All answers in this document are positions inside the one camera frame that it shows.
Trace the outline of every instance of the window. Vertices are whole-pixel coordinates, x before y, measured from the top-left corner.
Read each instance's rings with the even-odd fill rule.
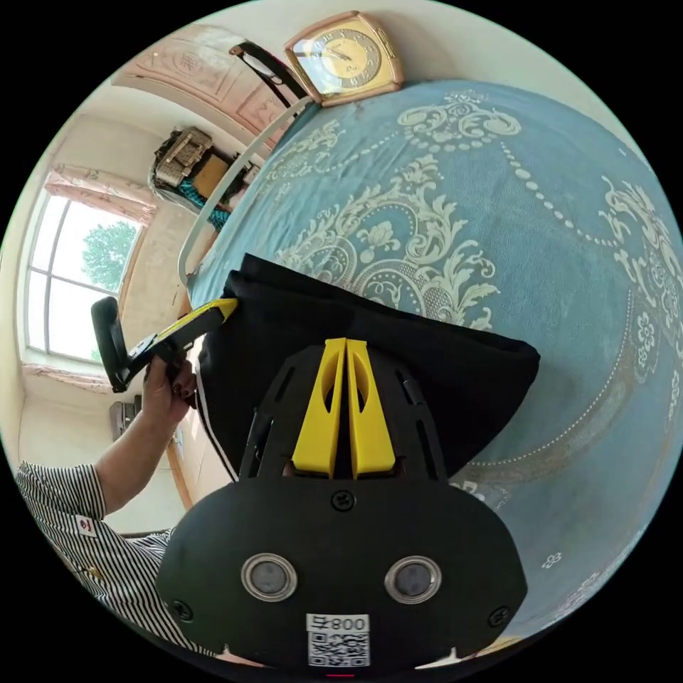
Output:
[[[29,348],[101,365],[90,308],[118,296],[140,225],[64,197],[44,204],[28,261]]]

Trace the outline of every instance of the gold clock frame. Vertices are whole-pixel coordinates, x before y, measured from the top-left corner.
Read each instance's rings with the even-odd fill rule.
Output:
[[[320,33],[328,27],[332,27],[342,21],[348,21],[349,19],[358,19],[363,24],[365,24],[365,27],[368,29],[369,35],[372,36],[376,40],[376,42],[381,46],[385,53],[382,56],[388,59],[389,68],[391,69],[392,80],[391,82],[386,83],[385,85],[382,85],[379,88],[372,88],[371,90],[367,90],[364,92],[348,92],[343,95],[332,95],[329,97],[323,97],[323,95],[321,95],[318,92],[318,89],[313,85],[313,82],[310,80],[310,78],[308,78],[308,75],[300,65],[299,60],[294,54],[294,47],[299,41],[306,39],[311,34]],[[287,61],[290,63],[290,66],[292,67],[294,72],[302,81],[306,90],[308,90],[309,94],[311,95],[311,98],[315,102],[317,102],[321,107],[334,107],[337,105],[344,105],[348,102],[365,99],[366,97],[383,95],[386,92],[395,92],[403,87],[403,81],[405,80],[403,76],[401,62],[398,60],[398,57],[396,56],[396,53],[391,47],[391,44],[389,43],[386,33],[384,33],[384,30],[380,26],[379,22],[376,19],[368,16],[367,14],[363,14],[362,12],[359,12],[357,10],[343,12],[342,14],[335,14],[334,16],[322,19],[321,21],[317,21],[316,23],[313,23],[310,26],[306,27],[303,31],[297,33],[297,35],[294,36],[294,38],[292,38],[285,44],[285,56],[287,57]]]

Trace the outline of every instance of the clock face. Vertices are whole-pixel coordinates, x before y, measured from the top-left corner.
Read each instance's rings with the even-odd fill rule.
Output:
[[[379,72],[379,47],[360,31],[335,28],[302,43],[295,55],[323,95],[362,88]]]

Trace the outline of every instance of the window pane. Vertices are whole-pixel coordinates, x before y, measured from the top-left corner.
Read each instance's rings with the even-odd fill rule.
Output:
[[[99,361],[90,308],[102,297],[101,292],[52,280],[48,318],[50,351],[86,361]]]
[[[26,318],[28,321],[28,345],[45,351],[45,285],[48,278],[39,272],[28,273],[28,296]]]
[[[52,272],[118,292],[139,226],[107,211],[69,205]]]
[[[31,265],[41,270],[47,270],[50,265],[50,255],[57,236],[57,228],[67,200],[63,197],[50,197],[43,212],[43,219],[38,228],[38,238],[33,249]]]

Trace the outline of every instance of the window frame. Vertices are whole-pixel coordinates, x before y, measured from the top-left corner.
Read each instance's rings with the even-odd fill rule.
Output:
[[[89,366],[90,368],[93,369],[102,369],[103,365],[101,361],[94,361],[92,359],[85,359],[85,358],[80,358],[79,356],[73,356],[71,354],[64,354],[60,351],[52,351],[50,349],[50,332],[49,332],[49,320],[50,320],[50,293],[51,293],[51,284],[52,280],[59,280],[60,282],[65,282],[66,284],[69,285],[74,285],[76,287],[81,287],[86,290],[90,290],[93,292],[99,292],[103,296],[110,296],[110,297],[115,297],[117,300],[120,298],[122,288],[124,286],[125,282],[125,273],[128,270],[128,267],[130,265],[131,257],[133,253],[135,252],[135,248],[137,245],[138,240],[140,239],[142,233],[143,233],[143,227],[139,226],[138,223],[135,223],[138,225],[137,229],[137,234],[135,236],[135,239],[133,240],[133,244],[131,244],[130,250],[126,256],[126,262],[123,267],[123,276],[121,279],[121,282],[119,283],[118,290],[115,292],[112,292],[110,290],[107,290],[103,287],[98,287],[96,285],[88,285],[85,284],[84,282],[76,282],[75,280],[71,280],[68,277],[63,277],[61,275],[54,275],[52,273],[52,269],[54,267],[54,262],[55,262],[55,256],[57,253],[57,247],[59,244],[59,237],[61,236],[62,233],[62,228],[64,226],[64,221],[66,219],[66,216],[69,212],[69,208],[73,203],[78,204],[78,202],[74,202],[72,199],[67,199],[66,204],[64,205],[64,209],[62,210],[62,214],[59,219],[59,224],[57,227],[57,231],[55,232],[55,236],[52,242],[52,248],[50,251],[50,260],[48,261],[48,267],[47,270],[44,270],[42,268],[37,268],[36,266],[33,266],[31,264],[31,261],[33,260],[33,255],[35,254],[36,251],[36,244],[38,242],[38,238],[41,234],[41,229],[43,227],[43,219],[45,218],[45,212],[47,210],[48,204],[52,198],[54,198],[54,195],[48,194],[45,192],[45,189],[41,189],[41,194],[43,195],[42,197],[42,202],[41,206],[38,210],[38,215],[36,216],[36,222],[35,226],[36,228],[32,231],[31,235],[31,244],[28,248],[28,258],[26,261],[26,266],[25,266],[25,273],[23,274],[24,276],[24,284],[23,284],[23,297],[21,304],[23,306],[23,314],[22,314],[22,325],[23,325],[23,345],[25,349],[28,349],[32,351],[33,353],[40,354],[44,359],[64,359],[67,361],[74,361],[75,363],[83,364],[86,366]],[[43,333],[45,335],[45,349],[40,349],[37,346],[34,346],[30,343],[29,341],[29,335],[28,335],[28,292],[29,292],[29,287],[30,287],[30,282],[31,282],[31,273],[38,273],[39,275],[43,275],[46,278],[46,283],[45,283],[45,292],[43,295]]]

